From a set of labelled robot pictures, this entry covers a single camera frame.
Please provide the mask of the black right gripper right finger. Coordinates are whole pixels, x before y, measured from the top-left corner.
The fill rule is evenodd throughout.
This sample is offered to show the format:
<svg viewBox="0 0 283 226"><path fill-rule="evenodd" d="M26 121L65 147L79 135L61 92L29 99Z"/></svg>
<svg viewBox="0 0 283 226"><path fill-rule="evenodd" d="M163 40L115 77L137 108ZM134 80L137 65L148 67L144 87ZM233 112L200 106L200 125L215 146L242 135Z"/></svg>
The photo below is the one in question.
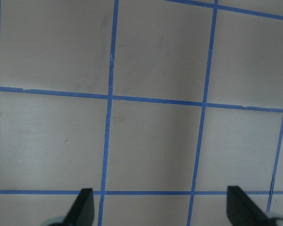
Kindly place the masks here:
<svg viewBox="0 0 283 226"><path fill-rule="evenodd" d="M269 217L239 186L227 187L227 218L233 226L283 226L282 217Z"/></svg>

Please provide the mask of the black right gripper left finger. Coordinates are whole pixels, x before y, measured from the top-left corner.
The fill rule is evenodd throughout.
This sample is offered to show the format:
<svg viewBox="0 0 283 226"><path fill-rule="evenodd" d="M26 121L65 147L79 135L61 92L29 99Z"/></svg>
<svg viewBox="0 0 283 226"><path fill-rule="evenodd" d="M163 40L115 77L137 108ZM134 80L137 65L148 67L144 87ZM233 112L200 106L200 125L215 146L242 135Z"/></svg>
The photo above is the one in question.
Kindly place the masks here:
<svg viewBox="0 0 283 226"><path fill-rule="evenodd" d="M83 188L68 213L61 221L49 222L45 226L92 226L95 219L92 188Z"/></svg>

